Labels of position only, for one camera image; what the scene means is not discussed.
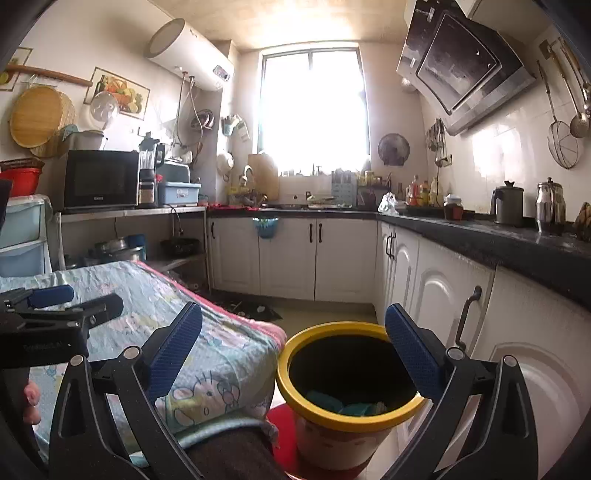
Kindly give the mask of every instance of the pot lid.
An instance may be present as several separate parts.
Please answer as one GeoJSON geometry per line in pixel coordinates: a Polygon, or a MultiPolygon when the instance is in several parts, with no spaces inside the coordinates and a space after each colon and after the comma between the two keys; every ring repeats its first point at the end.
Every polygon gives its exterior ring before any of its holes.
{"type": "Polygon", "coordinates": [[[514,181],[505,180],[505,184],[502,187],[497,187],[498,190],[519,190],[521,192],[524,191],[521,187],[514,187],[514,181]]]}
{"type": "Polygon", "coordinates": [[[555,181],[552,181],[552,177],[548,177],[548,181],[541,181],[540,183],[538,183],[538,188],[551,187],[551,186],[562,188],[562,185],[560,183],[556,183],[555,181]]]}

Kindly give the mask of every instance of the hanging utensil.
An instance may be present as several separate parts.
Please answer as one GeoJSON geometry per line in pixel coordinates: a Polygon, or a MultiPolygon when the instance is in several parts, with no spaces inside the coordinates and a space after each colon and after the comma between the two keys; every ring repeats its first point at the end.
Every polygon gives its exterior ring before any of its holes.
{"type": "Polygon", "coordinates": [[[560,37],[560,43],[562,44],[563,53],[566,56],[566,59],[569,61],[571,68],[573,69],[573,71],[576,69],[579,72],[579,75],[577,75],[577,73],[575,72],[574,76],[577,77],[577,82],[581,87],[581,92],[583,94],[583,99],[585,101],[585,112],[587,113],[587,115],[591,115],[591,84],[585,80],[583,71],[581,70],[581,64],[579,63],[579,59],[573,53],[573,50],[570,48],[569,44],[566,43],[566,40],[560,37]]]}
{"type": "Polygon", "coordinates": [[[554,161],[568,170],[573,168],[579,160],[579,142],[570,134],[569,126],[556,118],[548,77],[539,61],[538,69],[540,70],[540,76],[546,85],[546,94],[548,95],[548,101],[550,102],[552,118],[554,118],[554,122],[550,124],[550,127],[548,128],[548,149],[550,150],[550,154],[554,161]]]}
{"type": "Polygon", "coordinates": [[[60,94],[47,86],[25,90],[10,116],[12,139],[23,148],[47,142],[60,126],[63,105],[60,94]]]}
{"type": "Polygon", "coordinates": [[[71,125],[76,122],[76,109],[70,98],[59,92],[62,106],[61,120],[58,128],[55,130],[51,138],[43,145],[31,148],[30,152],[36,157],[50,158],[58,154],[58,149],[61,146],[61,138],[63,136],[63,129],[66,125],[71,125]]]}
{"type": "Polygon", "coordinates": [[[581,112],[579,110],[579,107],[577,106],[577,101],[575,100],[573,91],[570,87],[570,83],[566,78],[564,69],[562,68],[562,64],[560,63],[560,60],[556,56],[556,53],[554,53],[554,50],[552,50],[552,47],[550,46],[548,46],[548,53],[550,53],[552,60],[554,60],[554,63],[556,64],[556,68],[558,68],[558,71],[560,72],[560,76],[566,84],[566,88],[569,91],[570,99],[573,101],[574,109],[577,112],[573,119],[570,121],[570,133],[575,138],[584,138],[589,134],[589,117],[587,113],[581,112]]]}

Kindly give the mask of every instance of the fruit painting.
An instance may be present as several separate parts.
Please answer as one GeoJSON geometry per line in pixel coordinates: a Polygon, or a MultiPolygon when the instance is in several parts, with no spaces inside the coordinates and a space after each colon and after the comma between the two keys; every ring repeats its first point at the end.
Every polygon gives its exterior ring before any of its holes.
{"type": "Polygon", "coordinates": [[[119,103],[121,113],[139,120],[144,119],[150,90],[117,74],[95,67],[92,87],[88,88],[84,103],[90,104],[97,93],[109,92],[119,103]]]}
{"type": "MultiPolygon", "coordinates": [[[[18,47],[9,63],[16,65],[24,65],[28,60],[29,55],[33,51],[32,48],[18,47]]],[[[18,80],[18,72],[2,72],[0,73],[0,91],[12,92],[18,80]]]]}

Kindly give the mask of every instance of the yellow rim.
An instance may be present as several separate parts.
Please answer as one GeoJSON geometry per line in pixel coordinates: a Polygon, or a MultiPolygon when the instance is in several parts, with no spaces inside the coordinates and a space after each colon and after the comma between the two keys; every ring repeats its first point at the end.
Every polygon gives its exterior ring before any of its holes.
{"type": "Polygon", "coordinates": [[[277,386],[287,404],[306,420],[339,432],[378,432],[401,424],[412,417],[425,399],[417,393],[412,400],[396,410],[372,417],[339,415],[317,407],[306,400],[291,383],[289,370],[291,359],[309,343],[334,335],[365,335],[389,342],[386,329],[380,325],[362,322],[325,323],[308,328],[292,337],[279,357],[277,386]]]}

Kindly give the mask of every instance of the finger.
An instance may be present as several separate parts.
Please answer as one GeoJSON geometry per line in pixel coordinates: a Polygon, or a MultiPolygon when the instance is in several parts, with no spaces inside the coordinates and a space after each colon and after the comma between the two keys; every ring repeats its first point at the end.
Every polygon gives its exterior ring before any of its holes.
{"type": "Polygon", "coordinates": [[[39,400],[41,399],[41,391],[35,382],[29,382],[25,387],[24,392],[29,405],[34,407],[39,403],[39,400]]]}
{"type": "Polygon", "coordinates": [[[27,407],[22,415],[26,425],[37,425],[41,421],[41,414],[35,407],[27,407]]]}

